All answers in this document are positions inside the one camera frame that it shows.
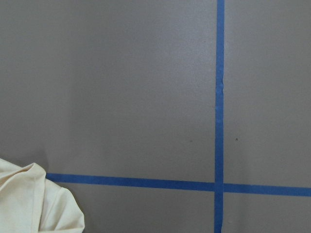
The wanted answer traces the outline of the beige long-sleeve printed shirt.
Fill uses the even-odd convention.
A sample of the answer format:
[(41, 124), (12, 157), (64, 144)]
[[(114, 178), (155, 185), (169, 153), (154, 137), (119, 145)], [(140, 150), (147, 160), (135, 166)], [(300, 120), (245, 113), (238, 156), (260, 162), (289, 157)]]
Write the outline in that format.
[(73, 194), (46, 179), (36, 163), (25, 167), (0, 161), (2, 233), (81, 233), (84, 214)]

